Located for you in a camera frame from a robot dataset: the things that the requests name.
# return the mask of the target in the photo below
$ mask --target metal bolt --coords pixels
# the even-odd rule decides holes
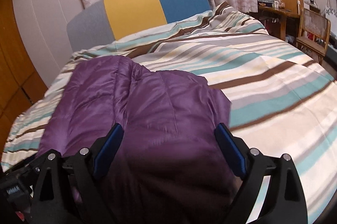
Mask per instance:
[[[289,161],[289,160],[291,160],[292,157],[291,157],[289,154],[285,153],[285,154],[283,155],[283,158],[284,158],[285,160]]]
[[[55,157],[56,157],[56,156],[55,156],[54,153],[50,153],[50,154],[48,155],[48,159],[49,159],[49,160],[53,160]]]
[[[253,156],[257,156],[260,153],[260,151],[258,149],[256,149],[256,148],[252,148],[252,149],[250,149],[250,153]]]
[[[80,150],[80,154],[81,154],[81,155],[86,155],[87,153],[89,153],[89,149],[88,149],[88,148],[82,148],[82,149]]]

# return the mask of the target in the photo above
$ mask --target wooden door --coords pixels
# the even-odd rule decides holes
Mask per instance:
[[[16,117],[46,90],[22,43],[12,0],[0,0],[0,157]]]

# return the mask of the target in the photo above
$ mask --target box on desk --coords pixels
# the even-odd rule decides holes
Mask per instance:
[[[257,0],[258,6],[273,7],[273,0]]]

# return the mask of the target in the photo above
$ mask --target jar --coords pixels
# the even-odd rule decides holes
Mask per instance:
[[[278,8],[284,9],[285,8],[285,2],[280,0],[278,4]]]

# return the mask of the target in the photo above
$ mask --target striped duvet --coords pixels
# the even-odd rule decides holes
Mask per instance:
[[[289,153],[303,185],[309,223],[337,188],[337,86],[319,64],[269,36],[253,18],[226,3],[187,20],[142,31],[73,54],[43,100],[20,115],[10,132],[2,168],[36,153],[75,66],[93,57],[123,55],[151,71],[203,76],[232,102],[230,129],[249,147],[279,157]],[[259,214],[263,181],[249,221]]]

